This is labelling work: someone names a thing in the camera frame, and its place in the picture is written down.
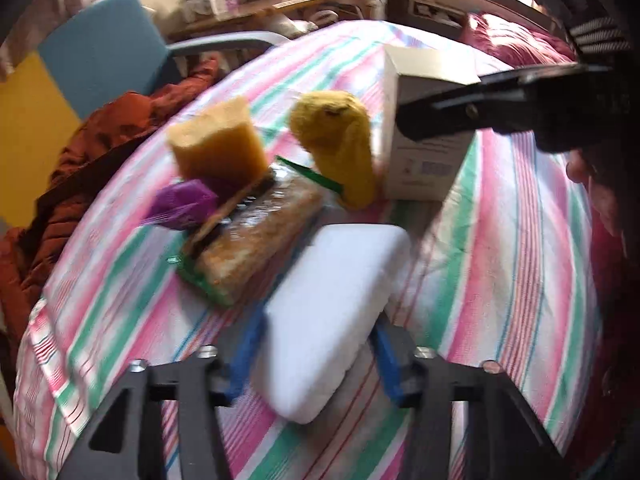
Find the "person's right hand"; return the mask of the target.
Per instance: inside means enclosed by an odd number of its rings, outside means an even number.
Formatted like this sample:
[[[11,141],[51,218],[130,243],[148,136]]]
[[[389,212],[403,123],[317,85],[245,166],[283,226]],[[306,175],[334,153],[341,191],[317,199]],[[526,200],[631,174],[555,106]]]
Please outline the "person's right hand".
[[[628,257],[626,236],[623,233],[623,222],[620,218],[620,206],[612,188],[599,183],[591,171],[588,162],[579,150],[570,151],[566,164],[566,175],[575,183],[585,185],[592,206],[597,211],[605,229],[620,239],[623,255]]]

